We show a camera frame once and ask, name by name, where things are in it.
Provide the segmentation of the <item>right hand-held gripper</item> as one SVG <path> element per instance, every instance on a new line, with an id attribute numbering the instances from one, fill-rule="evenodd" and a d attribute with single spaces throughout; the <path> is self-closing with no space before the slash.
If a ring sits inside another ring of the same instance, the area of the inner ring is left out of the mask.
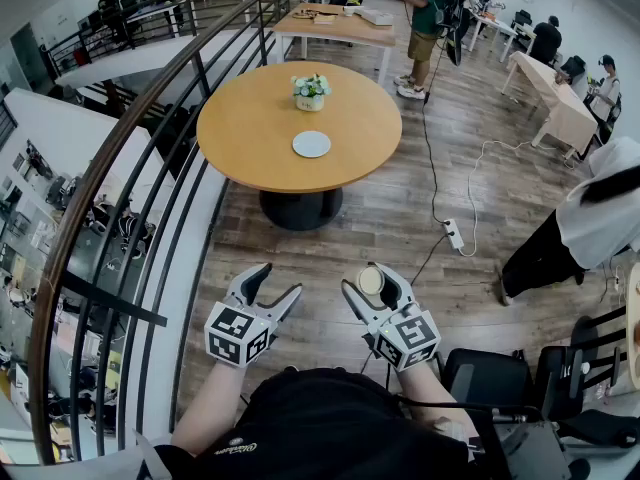
<path id="1" fill-rule="evenodd" d="M 372 265 L 382 273 L 379 296 L 385 306 L 374 306 L 355 284 L 347 279 L 341 281 L 348 306 L 367 326 L 364 340 L 369 349 L 396 372 L 431 360 L 441 342 L 431 313 L 415 302 L 412 286 L 404 277 L 383 264 Z M 395 311 L 388 315 L 388 308 Z"/>

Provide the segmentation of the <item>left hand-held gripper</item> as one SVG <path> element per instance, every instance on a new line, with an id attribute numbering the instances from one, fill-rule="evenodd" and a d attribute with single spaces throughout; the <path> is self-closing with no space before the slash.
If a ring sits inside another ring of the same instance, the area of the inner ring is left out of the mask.
<path id="1" fill-rule="evenodd" d="M 296 284 L 273 303 L 254 304 L 271 270 L 271 263 L 258 264 L 231 281 L 227 296 L 214 304 L 204 325 L 208 355 L 230 366 L 245 368 L 270 348 L 277 324 L 287 317 L 302 294 L 302 285 Z"/>

